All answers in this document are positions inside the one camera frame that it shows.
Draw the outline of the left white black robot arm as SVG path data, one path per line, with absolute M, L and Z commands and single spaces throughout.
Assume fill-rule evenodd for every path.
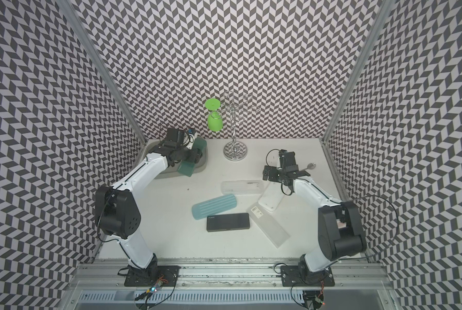
M 196 147 L 195 129 L 169 128 L 166 137 L 150 148 L 130 173 L 111 186 L 103 185 L 95 193 L 95 222 L 99 231 L 111 236 L 127 256 L 128 265 L 144 278 L 158 278 L 157 257 L 146 245 L 140 232 L 141 193 L 168 167 L 183 161 L 197 164 L 202 148 Z

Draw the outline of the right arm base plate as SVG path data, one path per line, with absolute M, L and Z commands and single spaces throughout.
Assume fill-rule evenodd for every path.
M 331 269 L 323 269 L 311 272 L 306 267 L 279 266 L 279 274 L 283 287 L 306 286 L 306 287 L 334 287 L 334 275 Z

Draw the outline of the grey storage box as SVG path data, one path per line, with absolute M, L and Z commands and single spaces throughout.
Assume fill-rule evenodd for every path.
M 158 173 L 158 175 L 155 177 L 156 179 L 183 176 L 177 172 L 177 169 L 179 168 L 179 165 L 181 164 L 182 161 L 180 163 L 175 164 L 174 166 L 168 166 L 165 157 L 162 157 L 159 154 L 152 153 L 152 148 L 156 146 L 158 143 L 159 142 L 152 142 L 152 143 L 147 144 L 144 150 L 144 154 L 143 154 L 144 156 L 141 162 L 145 164 L 148 161 L 154 161 L 153 163 L 157 164 L 155 168 L 156 172 Z M 196 169 L 193 175 L 205 169 L 207 159 L 208 159 L 208 151 L 207 151 L 207 146 L 206 146 L 206 154 L 204 158 L 202 159 L 202 161 L 196 166 Z

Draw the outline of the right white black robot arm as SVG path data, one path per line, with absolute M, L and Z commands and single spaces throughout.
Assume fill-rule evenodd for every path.
M 264 166 L 263 180 L 279 184 L 283 195 L 299 196 L 317 213 L 314 248 L 303 254 L 298 263 L 302 281 L 322 281 L 337 261 L 366 251 L 358 206 L 353 201 L 338 200 L 318 186 L 307 171 L 299 169 L 295 152 L 278 150 L 278 164 Z

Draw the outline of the translucent white pencil case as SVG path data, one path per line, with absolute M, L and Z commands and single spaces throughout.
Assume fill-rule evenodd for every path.
M 260 180 L 225 181 L 221 184 L 224 195 L 260 195 L 264 191 Z

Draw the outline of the dark green pencil case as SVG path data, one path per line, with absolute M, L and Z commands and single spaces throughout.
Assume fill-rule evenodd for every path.
M 207 142 L 203 138 L 196 138 L 192 148 L 188 153 L 187 159 L 184 159 L 177 172 L 183 176 L 191 177 L 196 169 L 196 166 L 202 161 L 206 154 Z

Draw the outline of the light blue ribbed pencil case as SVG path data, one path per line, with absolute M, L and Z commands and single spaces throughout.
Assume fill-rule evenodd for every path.
M 202 220 L 208 216 L 229 211 L 236 208 L 237 198 L 233 194 L 219 196 L 211 200 L 195 204 L 192 206 L 192 217 L 195 220 Z

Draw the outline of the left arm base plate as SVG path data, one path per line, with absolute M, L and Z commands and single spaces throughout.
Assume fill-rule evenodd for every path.
M 180 266 L 158 266 L 154 269 L 137 269 L 129 266 L 127 273 L 119 272 L 124 277 L 125 287 L 151 288 L 161 281 L 163 288 L 172 288 L 179 278 Z

